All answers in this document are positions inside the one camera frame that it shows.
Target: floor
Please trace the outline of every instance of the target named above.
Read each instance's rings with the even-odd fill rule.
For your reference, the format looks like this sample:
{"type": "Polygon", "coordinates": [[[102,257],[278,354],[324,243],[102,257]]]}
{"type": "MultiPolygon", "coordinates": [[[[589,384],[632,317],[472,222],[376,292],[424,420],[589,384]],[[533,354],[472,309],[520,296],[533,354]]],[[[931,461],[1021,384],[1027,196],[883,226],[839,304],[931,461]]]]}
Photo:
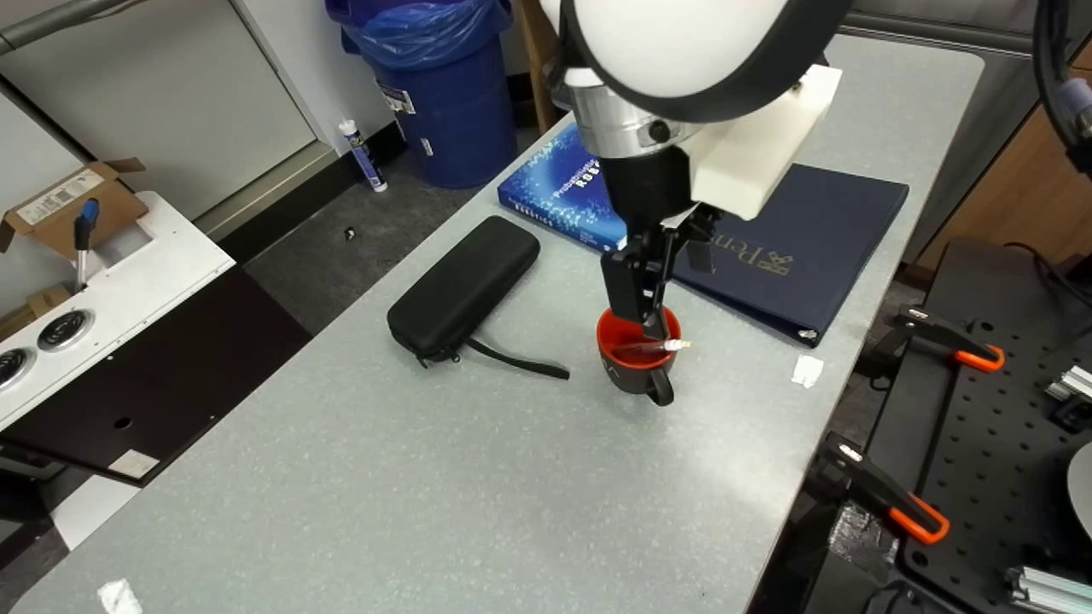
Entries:
{"type": "MultiPolygon", "coordinates": [[[[353,183],[245,262],[253,280],[260,280],[268,296],[282,304],[308,330],[327,329],[353,296],[361,296],[384,270],[413,253],[417,243],[424,243],[472,199],[472,191],[440,191],[424,183],[407,158],[394,162],[384,176],[384,196],[353,183]]],[[[915,301],[921,301],[916,289],[895,287],[883,309],[915,301]]],[[[853,374],[831,415],[831,430],[853,445],[864,445],[880,400],[883,395],[874,392],[871,382],[853,374]]],[[[48,480],[43,502],[54,507],[54,524],[61,524],[59,520],[71,524],[75,514],[79,532],[88,532],[85,520],[102,514],[102,506],[118,507],[125,492],[88,480],[82,471],[61,471],[54,480],[48,480]]],[[[0,612],[9,612],[9,604],[69,554],[54,524],[42,524],[34,544],[0,569],[0,612]]]]}

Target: blue notebook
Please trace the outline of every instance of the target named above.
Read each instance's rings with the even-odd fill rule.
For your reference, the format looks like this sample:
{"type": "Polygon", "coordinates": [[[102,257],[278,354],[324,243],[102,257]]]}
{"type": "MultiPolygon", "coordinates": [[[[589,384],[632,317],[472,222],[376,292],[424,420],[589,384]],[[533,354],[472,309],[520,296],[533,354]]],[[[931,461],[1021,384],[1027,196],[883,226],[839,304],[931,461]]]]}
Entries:
{"type": "MultiPolygon", "coordinates": [[[[624,246],[624,222],[576,127],[498,191],[501,205],[584,246],[624,246]]],[[[903,199],[903,183],[796,165],[754,222],[721,214],[712,243],[686,243],[673,280],[820,345],[903,199]]]]}

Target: gray table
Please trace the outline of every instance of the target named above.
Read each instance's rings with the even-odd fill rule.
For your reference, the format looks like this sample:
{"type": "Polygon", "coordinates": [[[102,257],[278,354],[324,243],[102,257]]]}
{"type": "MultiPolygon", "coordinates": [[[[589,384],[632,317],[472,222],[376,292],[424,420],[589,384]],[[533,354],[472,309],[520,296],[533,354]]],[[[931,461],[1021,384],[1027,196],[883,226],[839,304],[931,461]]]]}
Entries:
{"type": "Polygon", "coordinates": [[[743,612],[890,284],[981,60],[839,39],[845,68],[803,165],[912,183],[821,349],[686,289],[674,407],[606,384],[594,253],[541,258],[489,320],[560,359],[547,382],[462,354],[424,372],[384,308],[472,226],[489,183],[218,430],[42,580],[17,612],[743,612]],[[796,384],[798,359],[821,380],[796,384]]]}

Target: white panel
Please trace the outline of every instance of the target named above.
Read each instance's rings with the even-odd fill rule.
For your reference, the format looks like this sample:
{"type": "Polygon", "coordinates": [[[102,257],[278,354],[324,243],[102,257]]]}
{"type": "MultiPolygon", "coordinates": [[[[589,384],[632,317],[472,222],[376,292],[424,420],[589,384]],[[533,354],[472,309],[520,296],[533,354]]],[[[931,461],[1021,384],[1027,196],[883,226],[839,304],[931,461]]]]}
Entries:
{"type": "MultiPolygon", "coordinates": [[[[43,133],[22,110],[0,91],[0,214],[54,181],[75,175],[82,162],[43,133]]],[[[69,278],[69,262],[26,240],[0,253],[0,313],[26,292],[69,278]]]]}
{"type": "Polygon", "coordinates": [[[146,0],[0,60],[95,158],[202,214],[315,141],[224,0],[146,0]]]}
{"type": "Polygon", "coordinates": [[[361,133],[393,123],[368,64],[340,52],[340,29],[320,0],[234,0],[234,6],[327,148],[343,155],[338,120],[352,117],[361,133]]]}

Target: white sticker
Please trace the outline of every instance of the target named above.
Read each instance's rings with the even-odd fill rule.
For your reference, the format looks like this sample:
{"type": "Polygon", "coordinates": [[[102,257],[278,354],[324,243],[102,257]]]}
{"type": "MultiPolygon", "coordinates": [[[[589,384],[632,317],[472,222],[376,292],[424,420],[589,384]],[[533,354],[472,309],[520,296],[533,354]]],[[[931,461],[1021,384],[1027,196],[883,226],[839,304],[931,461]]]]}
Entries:
{"type": "Polygon", "coordinates": [[[34,199],[31,205],[22,205],[17,214],[26,222],[26,226],[36,226],[43,222],[48,214],[69,208],[75,199],[88,196],[92,188],[102,183],[102,175],[95,170],[82,170],[75,176],[69,176],[65,183],[52,188],[48,196],[34,199]]]}
{"type": "Polygon", "coordinates": [[[161,461],[155,458],[146,458],[146,453],[138,453],[138,449],[125,449],[122,458],[114,458],[113,464],[109,464],[109,471],[114,471],[114,473],[130,473],[130,478],[143,478],[146,471],[153,471],[161,461]]]}
{"type": "Polygon", "coordinates": [[[97,604],[106,614],[143,614],[130,580],[113,580],[97,587],[97,604]]]}
{"type": "Polygon", "coordinates": [[[796,372],[791,382],[803,390],[816,390],[816,382],[821,380],[821,362],[810,354],[796,359],[796,372]]]}

